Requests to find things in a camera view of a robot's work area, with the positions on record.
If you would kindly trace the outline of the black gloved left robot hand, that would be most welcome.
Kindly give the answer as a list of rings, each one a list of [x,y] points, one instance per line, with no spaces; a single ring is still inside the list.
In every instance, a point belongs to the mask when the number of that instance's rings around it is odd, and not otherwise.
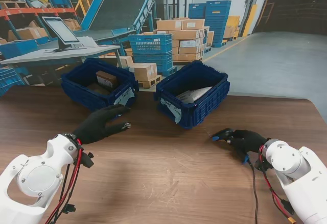
[[[107,123],[115,117],[128,112],[130,108],[121,105],[111,105],[90,114],[72,134],[81,142],[82,145],[100,141],[106,137],[128,130],[131,124],[123,122],[114,125]]]

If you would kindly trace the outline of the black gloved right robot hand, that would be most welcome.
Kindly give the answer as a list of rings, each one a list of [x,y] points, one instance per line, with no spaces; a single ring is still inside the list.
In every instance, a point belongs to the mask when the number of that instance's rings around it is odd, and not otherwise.
[[[258,153],[267,140],[254,131],[235,130],[226,141],[241,157],[242,162],[246,163],[249,161],[248,152]]]

